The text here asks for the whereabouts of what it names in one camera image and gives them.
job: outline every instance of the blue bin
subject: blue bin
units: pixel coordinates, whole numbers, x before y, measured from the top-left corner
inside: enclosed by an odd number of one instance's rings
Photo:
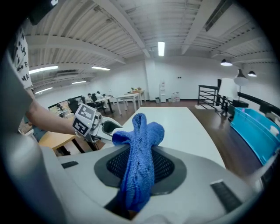
[[[270,126],[280,132],[280,127],[257,111],[249,108],[235,108],[231,126],[241,135],[264,165],[280,147],[280,135],[274,136]]]

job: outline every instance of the white table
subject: white table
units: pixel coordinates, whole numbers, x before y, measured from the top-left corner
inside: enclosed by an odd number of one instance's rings
[[[124,131],[133,130],[132,118],[137,113],[144,113],[147,123],[155,121],[164,127],[160,146],[210,159],[225,168],[214,142],[187,107],[141,107],[125,122]]]
[[[111,102],[110,102],[110,99],[112,99],[112,98],[113,98],[113,97],[111,97],[111,96],[107,96],[107,97],[101,98],[101,99],[99,99],[99,100],[96,100],[95,102],[102,102],[102,101],[104,101],[104,102],[106,103],[106,107],[107,107],[108,104],[109,104],[110,111],[111,111],[111,113],[113,113],[114,111],[112,110]]]
[[[144,101],[146,102],[145,90],[141,90],[140,92],[138,92],[138,94],[139,94],[139,98],[140,98],[140,104],[141,104],[141,106],[142,106],[142,105],[143,105],[143,104],[142,104],[143,98],[144,98]]]
[[[133,106],[134,106],[134,111],[136,112],[137,108],[136,108],[136,97],[138,97],[138,107],[140,108],[140,94],[139,93],[131,93],[131,94],[124,94],[124,95],[121,95],[121,96],[117,96],[116,97],[116,100],[117,100],[117,106],[118,106],[118,109],[119,109],[119,114],[122,115],[122,112],[121,112],[121,109],[119,107],[119,99],[120,100],[123,100],[123,104],[124,104],[124,109],[127,110],[127,106],[128,106],[128,103],[127,103],[127,100],[128,99],[132,99],[133,101]]]

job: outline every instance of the ceiling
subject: ceiling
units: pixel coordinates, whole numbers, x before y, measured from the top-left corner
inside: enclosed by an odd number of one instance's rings
[[[37,26],[25,25],[35,88],[91,80],[92,66],[115,68],[136,56],[199,55],[249,63],[276,63],[254,20],[230,0],[59,0]]]

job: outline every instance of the blue cloth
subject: blue cloth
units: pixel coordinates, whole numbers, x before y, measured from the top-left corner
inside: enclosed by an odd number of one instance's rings
[[[114,145],[129,144],[130,154],[126,172],[119,191],[123,209],[140,211],[150,198],[154,185],[154,164],[151,147],[158,145],[164,138],[164,128],[152,122],[147,125],[143,113],[132,119],[134,131],[118,131],[113,134]]]

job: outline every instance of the fluorescent light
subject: fluorescent light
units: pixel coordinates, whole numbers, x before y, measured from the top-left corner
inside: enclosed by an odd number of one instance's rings
[[[226,61],[226,59],[223,59],[220,63],[222,66],[232,66],[232,63]]]
[[[38,68],[38,69],[34,69],[29,71],[29,74],[33,74],[36,72],[42,72],[42,71],[46,71],[46,70],[51,70],[51,69],[57,69],[58,66],[50,66],[50,67],[44,67],[44,68]]]
[[[165,43],[158,41],[157,44],[158,44],[158,55],[164,56],[165,55]]]
[[[101,68],[101,67],[95,67],[95,66],[93,66],[93,67],[91,67],[91,68],[93,68],[93,69],[105,70],[105,71],[111,70],[111,69],[109,69],[109,68]]]
[[[38,93],[42,93],[43,91],[46,91],[46,90],[49,90],[49,89],[52,89],[52,87],[50,87],[50,88],[47,88],[47,89],[43,89],[43,90],[41,90],[41,91],[38,91],[38,92],[35,92],[35,94],[38,94]]]
[[[83,83],[83,82],[86,82],[86,81],[81,81],[81,82],[72,82],[72,84]]]

